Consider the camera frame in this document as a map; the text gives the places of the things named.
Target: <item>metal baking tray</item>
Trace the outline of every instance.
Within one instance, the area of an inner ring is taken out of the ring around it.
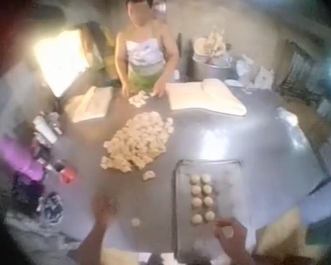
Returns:
[[[214,204],[211,208],[216,218],[235,216],[246,219],[247,207],[241,176],[242,162],[181,160],[173,175],[173,227],[175,256],[180,263],[191,263],[200,259],[212,260],[223,253],[213,235],[213,223],[193,226],[191,218],[198,213],[204,217],[205,207],[194,210],[191,207],[191,175],[209,174]]]

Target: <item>rolled dough sheet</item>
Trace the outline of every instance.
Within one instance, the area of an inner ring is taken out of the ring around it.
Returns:
[[[202,82],[167,83],[167,94],[172,110],[200,108],[213,112],[244,116],[243,103],[218,79]]]

